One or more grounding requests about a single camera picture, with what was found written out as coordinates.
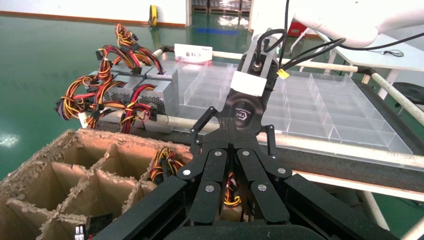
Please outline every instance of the black cable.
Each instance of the black cable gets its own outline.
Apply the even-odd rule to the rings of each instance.
[[[382,55],[390,54],[390,55],[393,55],[393,56],[398,57],[398,58],[401,58],[401,57],[404,56],[404,53],[401,50],[397,50],[397,49],[386,50],[386,51],[371,51],[371,50],[368,50],[368,51],[373,52],[373,53],[379,53],[379,54],[382,54]]]
[[[422,37],[422,36],[424,36],[424,32],[423,33],[420,33],[420,34],[417,34],[417,35],[414,35],[414,36],[410,36],[410,37],[404,38],[404,39],[399,40],[399,41],[395,41],[395,42],[384,44],[384,45],[380,45],[380,46],[350,47],[350,46],[343,46],[343,45],[341,45],[340,47],[341,48],[344,48],[344,49],[357,50],[357,51],[376,50],[376,49],[382,49],[382,48],[391,47],[391,46],[396,45],[396,44],[401,44],[401,43],[404,43],[406,41],[409,41],[409,40],[412,40],[412,39],[416,39],[416,38],[419,38],[419,37]]]
[[[288,27],[288,23],[287,21],[289,20],[289,0],[285,1],[285,16],[284,16],[284,29],[287,31],[287,35],[284,38],[284,41],[282,42],[282,46],[280,49],[280,53],[279,53],[279,61],[278,61],[278,67],[281,67],[281,61],[283,60],[284,57],[284,50],[286,49],[286,43],[287,43],[287,36],[289,35],[288,32],[289,30],[287,29]]]
[[[265,32],[264,34],[262,34],[258,40],[257,40],[257,46],[256,46],[256,64],[259,65],[260,61],[261,61],[261,47],[262,47],[262,42],[264,41],[265,38],[273,35],[273,34],[281,34],[281,37],[270,47],[268,47],[267,49],[263,49],[263,51],[265,53],[269,53],[271,50],[275,49],[283,40],[284,38],[287,36],[287,31],[285,29],[272,29],[269,30],[267,32]]]
[[[324,53],[326,53],[326,52],[328,52],[328,51],[330,51],[330,50],[332,50],[332,49],[340,46],[345,41],[346,41],[346,38],[339,38],[339,39],[332,40],[332,41],[323,43],[321,45],[315,46],[315,47],[313,47],[313,48],[311,48],[309,50],[306,50],[306,51],[302,52],[301,54],[293,57],[292,59],[290,59],[290,61],[288,61],[286,64],[284,64],[281,67],[281,69],[287,70],[287,69],[289,69],[289,68],[291,68],[291,67],[293,67],[293,66],[295,66],[295,65],[297,65],[297,64],[299,64],[301,62],[304,62],[304,61],[307,61],[309,59],[315,58],[315,57],[317,57],[317,56],[319,56],[321,54],[324,54]],[[301,56],[303,56],[303,55],[305,55],[307,53],[310,53],[310,52],[312,52],[314,50],[317,50],[319,48],[322,48],[322,47],[326,47],[326,48],[322,49],[321,51],[315,52],[315,53],[313,53],[311,55],[307,55],[307,56],[304,56],[304,57],[300,58]]]

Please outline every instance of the clear plastic tray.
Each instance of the clear plastic tray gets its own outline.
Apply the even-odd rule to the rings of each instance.
[[[222,110],[237,64],[163,62],[178,69],[179,117],[198,119],[209,106]],[[349,76],[288,72],[277,80],[262,125],[273,124],[279,134],[412,153]]]

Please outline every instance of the white connector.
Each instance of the white connector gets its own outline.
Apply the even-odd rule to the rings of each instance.
[[[78,118],[79,118],[79,122],[81,123],[81,127],[83,129],[86,129],[89,126],[89,124],[86,123],[86,119],[89,118],[89,114],[86,111],[78,113]]]

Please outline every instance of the yellow tag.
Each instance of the yellow tag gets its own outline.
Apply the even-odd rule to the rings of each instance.
[[[283,69],[278,70],[277,72],[278,76],[280,76],[282,79],[288,78],[290,75],[284,71]]]

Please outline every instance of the epoxy floor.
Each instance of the epoxy floor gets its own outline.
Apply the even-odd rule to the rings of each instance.
[[[194,12],[193,26],[150,31],[130,26],[138,43],[151,50],[175,43],[211,46],[214,51],[243,53],[251,42],[249,17]],[[295,39],[291,38],[288,48]],[[114,25],[57,21],[0,15],[0,179],[28,160],[67,129],[77,129],[78,120],[63,121],[53,110],[69,84],[96,70],[95,51],[115,44]],[[294,55],[321,44],[320,39],[302,40]],[[314,59],[326,62],[328,54]],[[215,58],[215,61],[238,61]],[[336,63],[342,64],[338,57]],[[309,72],[322,73],[316,69]],[[390,97],[387,102],[394,106]],[[424,139],[424,128],[407,113],[404,119]],[[375,194],[393,233],[400,237],[422,216],[424,209],[413,202]]]

